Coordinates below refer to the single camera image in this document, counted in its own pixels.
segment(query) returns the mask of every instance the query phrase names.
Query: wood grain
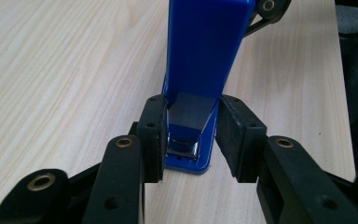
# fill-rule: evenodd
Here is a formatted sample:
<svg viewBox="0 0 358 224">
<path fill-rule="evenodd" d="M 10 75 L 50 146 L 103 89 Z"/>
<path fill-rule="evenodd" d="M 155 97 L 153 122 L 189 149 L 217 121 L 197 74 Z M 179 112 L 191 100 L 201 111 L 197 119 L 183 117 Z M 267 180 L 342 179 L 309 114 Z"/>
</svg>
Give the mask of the wood grain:
<svg viewBox="0 0 358 224">
<path fill-rule="evenodd" d="M 0 202 L 42 168 L 75 175 L 127 133 L 165 71 L 168 2 L 0 0 Z M 247 37 L 225 93 L 268 134 L 298 140 L 328 172 L 354 177 L 334 1 L 294 0 Z M 263 223 L 255 185 L 218 147 L 201 176 L 146 185 L 147 223 Z"/>
</svg>

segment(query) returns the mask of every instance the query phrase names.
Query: screw hole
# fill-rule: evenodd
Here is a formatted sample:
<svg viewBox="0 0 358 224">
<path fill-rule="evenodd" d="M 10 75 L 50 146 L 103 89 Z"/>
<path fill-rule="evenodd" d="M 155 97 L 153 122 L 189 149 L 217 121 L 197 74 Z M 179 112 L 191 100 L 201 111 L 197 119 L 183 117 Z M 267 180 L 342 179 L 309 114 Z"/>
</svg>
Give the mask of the screw hole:
<svg viewBox="0 0 358 224">
<path fill-rule="evenodd" d="M 336 210 L 338 209 L 338 204 L 330 199 L 329 197 L 325 195 L 320 195 L 316 198 L 316 201 L 320 203 L 324 208 L 330 209 L 330 210 Z"/>
<path fill-rule="evenodd" d="M 267 0 L 263 3 L 263 10 L 271 11 L 275 8 L 275 2 L 273 0 Z"/>
<path fill-rule="evenodd" d="M 275 141 L 275 143 L 280 146 L 280 147 L 293 147 L 294 144 L 287 140 L 287 139 L 284 139 L 284 138 L 279 138 Z"/>
<path fill-rule="evenodd" d="M 104 202 L 103 206 L 108 210 L 115 210 L 120 207 L 120 200 L 118 199 L 118 197 L 113 196 L 111 198 L 108 198 Z"/>
<path fill-rule="evenodd" d="M 132 140 L 130 138 L 121 138 L 116 141 L 117 147 L 129 147 L 132 145 Z"/>
<path fill-rule="evenodd" d="M 39 191 L 42 189 L 47 189 L 55 182 L 55 175 L 47 173 L 45 175 L 38 175 L 33 180 L 31 180 L 27 186 L 28 190 Z"/>
</svg>

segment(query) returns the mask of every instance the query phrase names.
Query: light wood surface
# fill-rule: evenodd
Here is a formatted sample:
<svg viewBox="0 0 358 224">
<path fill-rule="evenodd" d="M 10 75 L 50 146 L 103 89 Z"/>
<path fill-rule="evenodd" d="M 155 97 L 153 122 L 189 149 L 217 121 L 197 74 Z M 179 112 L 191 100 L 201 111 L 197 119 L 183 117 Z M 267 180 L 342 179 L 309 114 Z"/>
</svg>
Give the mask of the light wood surface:
<svg viewBox="0 0 358 224">
<path fill-rule="evenodd" d="M 160 93 L 168 0 L 0 0 L 0 202 L 42 168 L 75 175 Z M 246 38 L 225 89 L 295 138 L 323 169 L 354 177 L 334 1 L 293 0 Z M 218 147 L 205 175 L 146 185 L 146 223 L 263 223 L 253 184 Z"/>
</svg>

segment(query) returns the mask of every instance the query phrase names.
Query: wooden table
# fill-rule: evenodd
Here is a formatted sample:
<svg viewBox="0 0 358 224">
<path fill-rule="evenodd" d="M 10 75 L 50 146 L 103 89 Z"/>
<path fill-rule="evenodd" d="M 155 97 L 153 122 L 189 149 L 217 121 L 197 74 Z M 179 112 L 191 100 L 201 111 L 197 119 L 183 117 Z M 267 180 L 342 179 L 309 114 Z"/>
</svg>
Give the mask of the wooden table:
<svg viewBox="0 0 358 224">
<path fill-rule="evenodd" d="M 42 168 L 75 175 L 128 132 L 161 90 L 168 0 L 0 0 L 0 202 Z M 227 82 L 323 169 L 354 178 L 334 1 L 294 0 L 247 37 Z M 166 170 L 146 185 L 147 223 L 263 223 L 254 184 L 218 147 L 205 175 Z"/>
</svg>

